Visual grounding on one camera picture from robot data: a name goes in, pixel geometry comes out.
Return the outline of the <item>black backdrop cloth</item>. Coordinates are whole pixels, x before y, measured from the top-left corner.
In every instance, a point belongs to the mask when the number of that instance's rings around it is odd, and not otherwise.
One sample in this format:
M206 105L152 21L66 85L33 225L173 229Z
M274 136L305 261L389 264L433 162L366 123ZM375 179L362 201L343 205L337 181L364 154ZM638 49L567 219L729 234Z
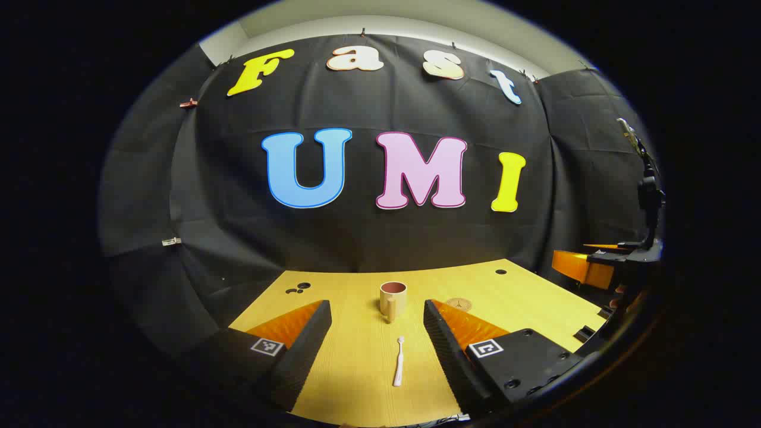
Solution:
M459 81L427 75L453 52ZM196 108L181 109L190 98ZM640 240L640 114L605 75L528 80L462 49L342 34L214 70L196 47L136 101L106 156L99 233L147 336L183 348L229 325L284 270L390 272L508 259L557 281L554 250ZM464 140L465 205L383 210L383 132L424 156ZM181 244L161 241L181 238Z

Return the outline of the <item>white toothbrush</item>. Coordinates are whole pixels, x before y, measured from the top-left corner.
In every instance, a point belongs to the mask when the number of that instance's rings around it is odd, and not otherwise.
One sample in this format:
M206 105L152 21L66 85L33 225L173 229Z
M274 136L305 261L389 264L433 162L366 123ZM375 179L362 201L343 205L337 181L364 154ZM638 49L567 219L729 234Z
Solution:
M403 353L403 344L404 344L405 338L404 336L400 336L397 339L398 342L398 355L397 355L397 362L396 362L396 371L394 374L394 379L392 380L392 386L393 387L400 387L402 385L403 380L403 364L404 364L404 353Z

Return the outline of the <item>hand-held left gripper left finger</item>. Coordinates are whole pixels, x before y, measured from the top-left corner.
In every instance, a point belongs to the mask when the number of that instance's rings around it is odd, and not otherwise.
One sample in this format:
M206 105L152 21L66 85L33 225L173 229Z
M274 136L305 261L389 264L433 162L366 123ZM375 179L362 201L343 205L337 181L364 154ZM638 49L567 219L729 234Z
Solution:
M236 405L290 412L331 325L331 304L322 299L247 331L221 329L178 362Z

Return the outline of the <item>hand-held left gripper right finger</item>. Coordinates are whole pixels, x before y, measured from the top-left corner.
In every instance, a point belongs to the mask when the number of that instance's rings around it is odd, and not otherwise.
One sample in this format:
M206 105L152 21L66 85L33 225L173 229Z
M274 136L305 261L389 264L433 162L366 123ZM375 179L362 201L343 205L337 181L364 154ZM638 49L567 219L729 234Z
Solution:
M457 404L471 416L520 409L582 358L535 329L508 332L434 299L423 323Z

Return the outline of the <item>wooden desktop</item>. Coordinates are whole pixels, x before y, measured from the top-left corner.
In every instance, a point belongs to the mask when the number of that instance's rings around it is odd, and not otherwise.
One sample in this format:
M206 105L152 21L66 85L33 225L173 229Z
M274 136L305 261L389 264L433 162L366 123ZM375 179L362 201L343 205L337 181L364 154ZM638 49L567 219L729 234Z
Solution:
M407 284L404 312L392 323L378 308L386 282ZM405 426L460 412L423 324L424 301L463 297L470 313L506 331L536 329L569 351L582 327L599 329L600 308L506 259L435 270L325 273L288 270L233 322L240 331L325 299L332 325L291 414L353 426ZM397 339L404 336L403 380L393 387Z

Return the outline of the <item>beige cup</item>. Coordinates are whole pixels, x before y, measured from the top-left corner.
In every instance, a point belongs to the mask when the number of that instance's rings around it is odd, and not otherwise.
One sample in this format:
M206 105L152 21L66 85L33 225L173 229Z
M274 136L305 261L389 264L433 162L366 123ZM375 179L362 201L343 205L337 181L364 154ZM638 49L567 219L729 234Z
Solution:
M394 322L404 312L407 290L403 282L386 282L380 286L378 308L386 322Z

